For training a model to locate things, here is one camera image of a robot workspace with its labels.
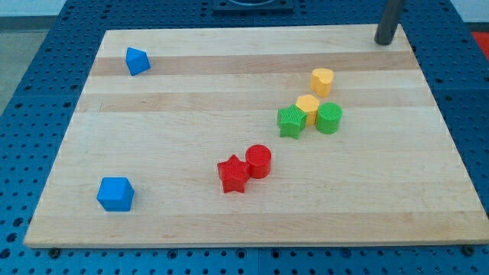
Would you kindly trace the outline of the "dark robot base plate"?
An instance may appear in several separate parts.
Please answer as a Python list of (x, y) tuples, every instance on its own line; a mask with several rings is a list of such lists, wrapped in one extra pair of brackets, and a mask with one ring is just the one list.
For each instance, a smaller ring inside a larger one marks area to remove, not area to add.
[(211, 0), (214, 14), (294, 13), (294, 0)]

